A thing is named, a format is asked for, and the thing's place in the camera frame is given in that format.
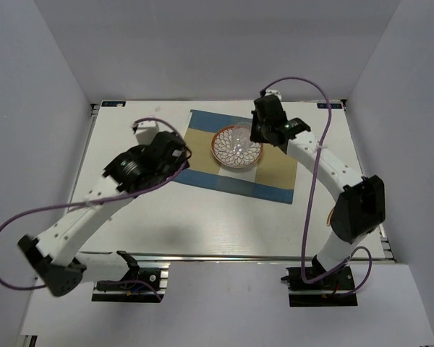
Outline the clear drinking glass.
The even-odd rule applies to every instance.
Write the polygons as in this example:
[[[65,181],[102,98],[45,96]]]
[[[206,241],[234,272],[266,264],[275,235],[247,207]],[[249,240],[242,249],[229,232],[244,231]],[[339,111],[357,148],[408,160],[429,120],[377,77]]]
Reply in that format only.
[[[250,149],[251,128],[249,124],[237,124],[232,128],[231,148],[235,154],[242,154]]]

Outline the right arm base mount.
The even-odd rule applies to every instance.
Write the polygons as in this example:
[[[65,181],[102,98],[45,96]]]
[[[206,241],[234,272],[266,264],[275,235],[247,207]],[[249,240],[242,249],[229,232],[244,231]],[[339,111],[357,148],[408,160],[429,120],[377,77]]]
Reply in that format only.
[[[315,283],[305,283],[301,267],[287,267],[281,282],[288,287],[290,307],[356,307],[357,295],[349,294],[355,289],[350,266],[345,265]]]

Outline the gold knife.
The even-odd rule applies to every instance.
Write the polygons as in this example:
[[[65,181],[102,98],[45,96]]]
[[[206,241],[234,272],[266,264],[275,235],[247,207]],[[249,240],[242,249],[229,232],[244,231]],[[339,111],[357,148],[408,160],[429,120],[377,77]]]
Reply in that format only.
[[[330,215],[329,215],[328,218],[327,218],[327,221],[326,221],[326,225],[327,225],[327,226],[330,226],[330,225],[331,225],[331,218],[332,218],[332,213],[330,213]]]

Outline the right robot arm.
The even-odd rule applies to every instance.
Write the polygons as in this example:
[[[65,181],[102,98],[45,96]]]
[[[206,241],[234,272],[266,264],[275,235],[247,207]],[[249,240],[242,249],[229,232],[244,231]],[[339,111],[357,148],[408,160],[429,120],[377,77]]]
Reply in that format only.
[[[386,218],[385,187],[379,176],[366,177],[346,166],[322,147],[310,126],[299,118],[287,119],[281,101],[266,95],[254,101],[250,139],[271,144],[310,171],[331,194],[331,235],[312,260],[312,279],[329,288],[339,278],[338,266]]]

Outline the floral patterned ceramic plate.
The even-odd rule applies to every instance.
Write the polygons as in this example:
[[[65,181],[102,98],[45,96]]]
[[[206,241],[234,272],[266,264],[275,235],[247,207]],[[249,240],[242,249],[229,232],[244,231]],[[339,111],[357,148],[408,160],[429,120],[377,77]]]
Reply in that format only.
[[[214,158],[229,168],[246,168],[256,164],[263,154],[263,145],[250,139],[249,124],[240,123],[217,131],[211,142]]]

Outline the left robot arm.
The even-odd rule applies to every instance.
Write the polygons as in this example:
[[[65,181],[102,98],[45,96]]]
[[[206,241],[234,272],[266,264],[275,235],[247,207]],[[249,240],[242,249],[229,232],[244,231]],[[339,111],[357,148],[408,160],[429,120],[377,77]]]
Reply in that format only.
[[[191,152],[175,132],[157,133],[148,145],[120,153],[103,170],[82,206],[70,208],[52,227],[36,237],[23,236],[18,246],[55,297],[80,283],[131,288],[140,267],[126,251],[83,252],[82,245],[137,194],[145,194],[188,168]]]

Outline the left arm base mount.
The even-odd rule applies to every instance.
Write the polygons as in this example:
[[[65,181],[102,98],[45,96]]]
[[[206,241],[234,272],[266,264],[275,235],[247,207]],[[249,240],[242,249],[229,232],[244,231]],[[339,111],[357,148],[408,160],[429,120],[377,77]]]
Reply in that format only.
[[[165,287],[161,285],[160,267],[142,267],[125,251],[117,254],[126,261],[128,271],[120,280],[98,281],[93,289],[92,301],[111,303],[160,303]]]

